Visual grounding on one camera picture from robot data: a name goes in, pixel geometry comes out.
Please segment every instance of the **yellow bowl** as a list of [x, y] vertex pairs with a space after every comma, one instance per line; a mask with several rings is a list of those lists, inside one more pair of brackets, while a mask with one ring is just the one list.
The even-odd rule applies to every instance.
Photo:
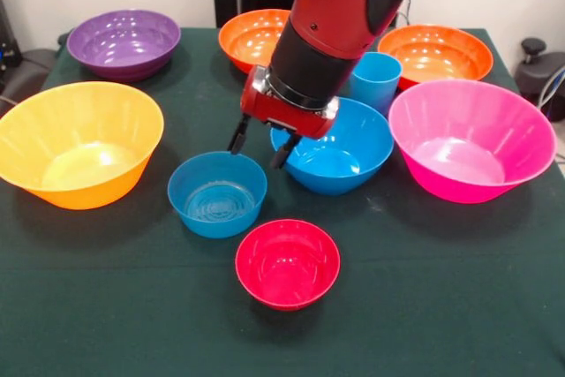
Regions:
[[163, 129], [159, 105], [136, 88], [51, 88], [0, 119], [0, 177], [58, 207], [103, 207], [138, 183]]

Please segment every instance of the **blue bowl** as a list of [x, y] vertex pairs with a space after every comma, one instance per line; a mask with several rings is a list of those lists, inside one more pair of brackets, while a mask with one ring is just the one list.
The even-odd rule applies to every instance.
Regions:
[[168, 194], [191, 231], [204, 238], [230, 238], [257, 220], [267, 177], [246, 156], [211, 152], [180, 165], [169, 180]]
[[[271, 130], [277, 150], [289, 138]], [[340, 109], [331, 130], [322, 139], [302, 139], [285, 169], [312, 192], [340, 195], [371, 178], [390, 157], [394, 141], [386, 118], [370, 106], [340, 98]]]

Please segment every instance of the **plastic bowl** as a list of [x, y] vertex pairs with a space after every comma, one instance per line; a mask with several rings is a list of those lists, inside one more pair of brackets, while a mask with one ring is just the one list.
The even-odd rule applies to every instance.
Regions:
[[[289, 138], [271, 130], [277, 150]], [[341, 98], [337, 119], [322, 139], [302, 139], [285, 169], [309, 190], [326, 195], [349, 192], [371, 178], [390, 157], [394, 141], [383, 115], [364, 103]]]
[[400, 94], [388, 115], [416, 181], [457, 203], [481, 203], [539, 176], [557, 142], [520, 95], [491, 84], [443, 80]]
[[211, 152], [180, 165], [169, 180], [168, 193], [191, 231], [204, 238], [230, 238], [257, 219], [267, 177], [246, 156]]
[[250, 232], [236, 253], [237, 278], [251, 296], [279, 311], [296, 311], [335, 283], [340, 255], [321, 228], [297, 220], [272, 221]]
[[237, 15], [220, 30], [220, 47], [245, 73], [255, 65], [268, 66], [290, 11], [263, 9]]
[[137, 184], [163, 127], [159, 105], [136, 88], [51, 88], [0, 119], [0, 177], [59, 207], [102, 207]]
[[96, 75], [117, 82], [147, 79], [171, 58], [180, 28], [152, 11], [113, 11], [77, 26], [69, 53]]
[[380, 39], [378, 51], [403, 65], [399, 87], [438, 79], [480, 80], [493, 68], [493, 54], [477, 37], [447, 26], [403, 26]]

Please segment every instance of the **small red bowl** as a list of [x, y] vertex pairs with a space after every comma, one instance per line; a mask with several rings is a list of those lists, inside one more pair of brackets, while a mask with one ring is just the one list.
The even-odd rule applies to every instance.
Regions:
[[299, 220], [268, 222], [236, 253], [237, 278], [251, 296], [278, 311], [297, 311], [323, 297], [337, 279], [340, 255], [321, 228]]

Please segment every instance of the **pink bowl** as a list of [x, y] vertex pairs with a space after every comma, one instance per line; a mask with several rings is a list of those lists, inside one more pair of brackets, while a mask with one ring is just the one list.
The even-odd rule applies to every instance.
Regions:
[[257, 227], [236, 254], [237, 278], [254, 298], [279, 311], [313, 304], [332, 287], [340, 256], [334, 240], [309, 222], [278, 220]]
[[557, 140], [520, 95], [488, 83], [440, 80], [400, 94], [388, 114], [416, 181], [456, 203], [494, 199], [543, 173]]

